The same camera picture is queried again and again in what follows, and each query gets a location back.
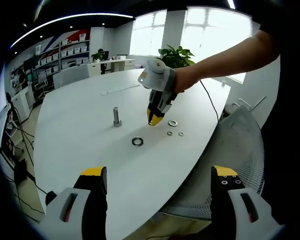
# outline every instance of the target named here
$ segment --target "black rubber o-ring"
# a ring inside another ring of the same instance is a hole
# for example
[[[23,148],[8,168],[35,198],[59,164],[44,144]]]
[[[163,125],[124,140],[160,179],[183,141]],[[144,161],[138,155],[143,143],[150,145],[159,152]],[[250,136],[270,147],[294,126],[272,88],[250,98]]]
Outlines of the black rubber o-ring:
[[[135,143],[136,140],[140,140],[140,143],[139,143],[139,144],[136,144],[136,143]],[[142,145],[144,144],[144,140],[143,140],[141,137],[138,137],[138,136],[132,138],[131,142],[132,142],[132,144],[133,144],[134,146],[136,146],[136,147],[140,147],[140,146],[142,146]]]

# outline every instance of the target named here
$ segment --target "oval conference table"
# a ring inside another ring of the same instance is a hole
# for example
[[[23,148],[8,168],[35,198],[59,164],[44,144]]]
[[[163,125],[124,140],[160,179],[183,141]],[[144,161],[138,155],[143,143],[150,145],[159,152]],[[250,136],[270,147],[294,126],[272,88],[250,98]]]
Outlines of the oval conference table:
[[[142,71],[99,75],[56,89],[45,96],[37,121],[35,178],[46,192],[72,188],[87,168],[107,167],[108,240],[124,239],[160,210],[193,169],[217,125],[200,83],[178,94],[159,124],[148,125],[151,90],[137,81]],[[202,82],[220,116],[230,87],[211,78]],[[114,107],[121,127],[113,126]],[[178,125],[169,126],[169,120]],[[143,145],[132,145],[134,137],[143,138]],[[38,194],[46,210],[45,194]]]

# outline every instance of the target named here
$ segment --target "human hand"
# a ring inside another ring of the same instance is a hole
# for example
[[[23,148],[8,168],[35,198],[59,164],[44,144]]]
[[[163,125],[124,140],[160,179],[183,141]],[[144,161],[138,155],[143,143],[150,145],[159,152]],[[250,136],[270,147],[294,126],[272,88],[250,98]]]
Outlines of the human hand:
[[[174,92],[178,94],[192,87],[198,81],[198,78],[192,66],[186,66],[175,69],[175,81]]]

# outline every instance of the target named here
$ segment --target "mesh chair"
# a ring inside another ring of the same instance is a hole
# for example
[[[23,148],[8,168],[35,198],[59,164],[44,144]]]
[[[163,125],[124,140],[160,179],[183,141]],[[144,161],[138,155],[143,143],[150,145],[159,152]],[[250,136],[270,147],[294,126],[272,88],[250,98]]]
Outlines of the mesh chair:
[[[89,78],[88,65],[82,64],[66,68],[53,75],[54,89]]]
[[[234,169],[246,188],[260,193],[264,181],[264,145],[260,128],[241,106],[216,127],[206,149],[181,187],[160,210],[196,220],[211,220],[211,167]]]

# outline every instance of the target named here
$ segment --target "ceiling light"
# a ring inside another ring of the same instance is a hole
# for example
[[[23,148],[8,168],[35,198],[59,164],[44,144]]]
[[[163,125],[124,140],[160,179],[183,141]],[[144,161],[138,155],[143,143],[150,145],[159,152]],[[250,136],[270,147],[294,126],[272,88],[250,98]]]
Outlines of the ceiling light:
[[[228,1],[228,4],[229,4],[229,7],[231,8],[231,9],[236,9],[236,6],[235,6],[235,4],[234,4],[234,0],[227,0]]]
[[[76,14],[76,15],[71,15],[71,16],[64,16],[64,17],[60,17],[57,18],[55,20],[52,21],[48,21],[40,26],[35,27],[34,29],[28,31],[26,34],[24,34],[23,36],[21,36],[17,41],[15,41],[10,48],[12,48],[17,42],[19,42],[21,39],[25,38],[26,36],[28,36],[29,34],[33,33],[34,31],[47,26],[49,24],[55,23],[57,21],[61,21],[64,19],[70,19],[70,18],[76,18],[76,17],[84,17],[84,16],[97,16],[97,15],[102,15],[102,16],[116,16],[116,17],[124,17],[124,18],[130,18],[132,19],[133,16],[129,16],[129,15],[124,15],[124,14],[117,14],[117,13],[102,13],[102,12],[95,12],[95,13],[82,13],[82,14]]]

